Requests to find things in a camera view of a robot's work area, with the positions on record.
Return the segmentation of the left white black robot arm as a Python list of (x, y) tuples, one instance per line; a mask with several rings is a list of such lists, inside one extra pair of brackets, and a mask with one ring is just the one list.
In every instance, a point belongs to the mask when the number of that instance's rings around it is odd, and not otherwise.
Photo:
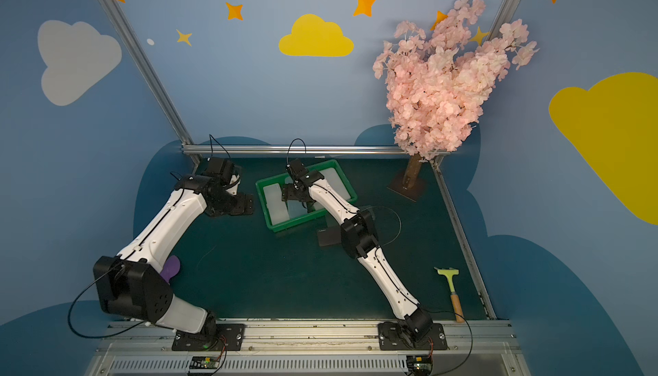
[(190, 225), (211, 218), (253, 212), (253, 197), (239, 192), (240, 169), (229, 158), (209, 158), (200, 175), (184, 175), (164, 206), (142, 232), (113, 257), (93, 268), (101, 309), (107, 314), (150, 322), (180, 336), (217, 338), (211, 312), (174, 295), (162, 276), (165, 264)]

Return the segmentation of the green plastic storage tray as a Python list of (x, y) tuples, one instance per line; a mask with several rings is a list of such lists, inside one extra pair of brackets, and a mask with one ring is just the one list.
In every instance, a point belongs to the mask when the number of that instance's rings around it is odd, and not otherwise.
[[(310, 171), (317, 170), (318, 172), (320, 172), (321, 170), (325, 170), (326, 168), (330, 168), (330, 167), (335, 168), (337, 170), (337, 172), (339, 173), (344, 185), (346, 186), (349, 193), (351, 194), (351, 198), (347, 202), (350, 203), (350, 204), (355, 203), (356, 200), (358, 199), (358, 195), (357, 195), (355, 189), (353, 189), (351, 183), (349, 182), (346, 174), (344, 173), (341, 165), (339, 164), (339, 162), (337, 160), (330, 159), (330, 160), (327, 160), (327, 161), (324, 161), (324, 162), (316, 163), (315, 165), (310, 165), (310, 167), (308, 167), (308, 169)], [(289, 177), (288, 174), (274, 175), (273, 177), (267, 177), (265, 179), (260, 179), (255, 183), (255, 187), (257, 189), (257, 194), (258, 194), (259, 199), (260, 199), (260, 204), (261, 204), (262, 210), (264, 211), (264, 214), (265, 214), (265, 220), (266, 220), (267, 228), (269, 228), (273, 232), (280, 232), (282, 230), (287, 230), (287, 229), (290, 229), (292, 227), (301, 225), (302, 223), (307, 223), (307, 222), (310, 222), (311, 220), (315, 220), (317, 218), (325, 217), (329, 214), (329, 212), (319, 202), (315, 202), (315, 204), (313, 204), (313, 206), (308, 210), (307, 215), (305, 215), (301, 218), (295, 218), (293, 220), (289, 220), (289, 221), (287, 221), (285, 223), (281, 223), (280, 225), (277, 225), (277, 226), (272, 226), (269, 215), (267, 213), (267, 206), (266, 206), (265, 195), (263, 194), (263, 188), (267, 185), (277, 183), (281, 186), (281, 189), (282, 189), (283, 185), (286, 182), (291, 182), (291, 178)]]

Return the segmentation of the light teal frosted pencil case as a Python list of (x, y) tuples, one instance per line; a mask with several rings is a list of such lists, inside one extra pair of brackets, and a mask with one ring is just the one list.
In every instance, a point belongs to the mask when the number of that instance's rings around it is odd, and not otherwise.
[(305, 203), (300, 201), (287, 201), (286, 202), (290, 220), (301, 218), (308, 214), (308, 208)]

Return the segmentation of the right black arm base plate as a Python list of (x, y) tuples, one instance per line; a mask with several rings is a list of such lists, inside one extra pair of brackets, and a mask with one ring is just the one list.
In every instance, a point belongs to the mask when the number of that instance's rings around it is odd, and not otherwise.
[(448, 350), (447, 336), (439, 323), (434, 323), (422, 338), (411, 336), (394, 321), (380, 322), (377, 331), (381, 350)]

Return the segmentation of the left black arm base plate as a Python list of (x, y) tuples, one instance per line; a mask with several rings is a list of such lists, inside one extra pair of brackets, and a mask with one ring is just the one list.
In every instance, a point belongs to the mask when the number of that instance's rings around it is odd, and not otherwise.
[(239, 351), (243, 343), (245, 325), (215, 324), (199, 333), (177, 331), (172, 351)]

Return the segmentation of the white opaque pencil case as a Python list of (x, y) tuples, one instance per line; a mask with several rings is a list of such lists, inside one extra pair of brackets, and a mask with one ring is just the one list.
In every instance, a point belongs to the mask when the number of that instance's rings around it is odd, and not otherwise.
[(339, 173), (335, 168), (332, 167), (326, 168), (325, 170), (321, 170), (320, 173), (324, 175), (327, 183), (340, 197), (342, 197), (346, 201), (348, 201), (351, 198), (351, 194), (349, 193), (348, 189), (344, 185)]

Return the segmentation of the clear frosted pencil case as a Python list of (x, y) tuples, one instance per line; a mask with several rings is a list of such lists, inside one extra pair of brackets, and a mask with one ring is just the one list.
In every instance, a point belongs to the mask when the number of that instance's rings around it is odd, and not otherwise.
[(265, 186), (263, 194), (265, 195), (267, 213), (272, 226), (280, 225), (291, 219), (287, 204), (282, 200), (283, 193), (279, 184), (274, 183)]

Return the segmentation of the dark grey pencil case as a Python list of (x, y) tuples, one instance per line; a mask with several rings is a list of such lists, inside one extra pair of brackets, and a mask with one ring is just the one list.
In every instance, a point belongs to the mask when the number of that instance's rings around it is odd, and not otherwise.
[(317, 239), (320, 247), (331, 247), (341, 244), (341, 228), (339, 226), (327, 227), (317, 231)]

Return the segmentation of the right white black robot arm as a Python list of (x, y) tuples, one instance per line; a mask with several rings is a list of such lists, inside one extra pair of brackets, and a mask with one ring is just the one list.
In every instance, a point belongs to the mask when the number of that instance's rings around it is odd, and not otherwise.
[(321, 204), (339, 223), (341, 245), (352, 259), (370, 273), (391, 305), (407, 343), (417, 344), (433, 326), (429, 313), (411, 295), (387, 261), (379, 242), (373, 214), (341, 197), (318, 170), (306, 168), (295, 159), (286, 164), (291, 182), (284, 185), (282, 198), (307, 205)]

